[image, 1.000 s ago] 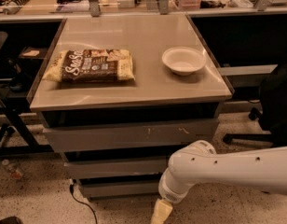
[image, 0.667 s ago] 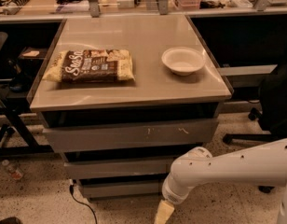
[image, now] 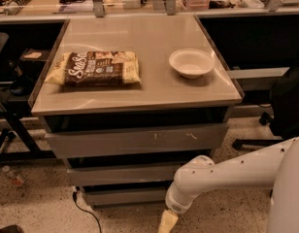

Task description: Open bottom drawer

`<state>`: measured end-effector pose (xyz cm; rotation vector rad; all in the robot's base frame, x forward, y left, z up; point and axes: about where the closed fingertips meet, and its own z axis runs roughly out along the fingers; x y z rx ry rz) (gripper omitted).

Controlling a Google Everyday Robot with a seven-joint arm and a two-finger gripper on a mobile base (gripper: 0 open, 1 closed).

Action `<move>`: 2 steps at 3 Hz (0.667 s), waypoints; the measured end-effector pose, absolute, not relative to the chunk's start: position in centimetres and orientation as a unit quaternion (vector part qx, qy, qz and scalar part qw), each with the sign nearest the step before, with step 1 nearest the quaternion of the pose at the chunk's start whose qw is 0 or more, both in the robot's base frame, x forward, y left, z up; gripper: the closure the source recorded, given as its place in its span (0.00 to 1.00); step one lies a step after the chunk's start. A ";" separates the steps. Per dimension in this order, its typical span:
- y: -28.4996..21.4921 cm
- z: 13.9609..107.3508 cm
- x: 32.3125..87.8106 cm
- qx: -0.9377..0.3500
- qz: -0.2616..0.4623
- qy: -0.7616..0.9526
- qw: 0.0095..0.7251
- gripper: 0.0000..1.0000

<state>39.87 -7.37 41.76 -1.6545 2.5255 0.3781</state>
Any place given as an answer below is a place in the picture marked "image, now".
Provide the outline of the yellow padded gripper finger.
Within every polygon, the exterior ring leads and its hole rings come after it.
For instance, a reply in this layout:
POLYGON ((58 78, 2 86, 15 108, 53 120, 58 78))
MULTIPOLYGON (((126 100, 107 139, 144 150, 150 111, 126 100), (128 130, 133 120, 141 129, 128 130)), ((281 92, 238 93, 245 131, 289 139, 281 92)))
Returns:
POLYGON ((170 233, 178 219, 179 216, 176 213, 171 210, 165 210, 159 223, 158 233, 170 233))

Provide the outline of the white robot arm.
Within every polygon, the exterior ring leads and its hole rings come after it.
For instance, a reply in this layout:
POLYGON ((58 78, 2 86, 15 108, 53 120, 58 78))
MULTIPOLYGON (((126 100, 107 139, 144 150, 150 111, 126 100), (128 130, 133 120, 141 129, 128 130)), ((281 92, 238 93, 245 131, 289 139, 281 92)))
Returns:
POLYGON ((267 233, 299 233, 299 137, 218 164, 205 155, 190 160, 167 190, 158 233, 170 233, 200 194, 246 187, 273 190, 267 233))

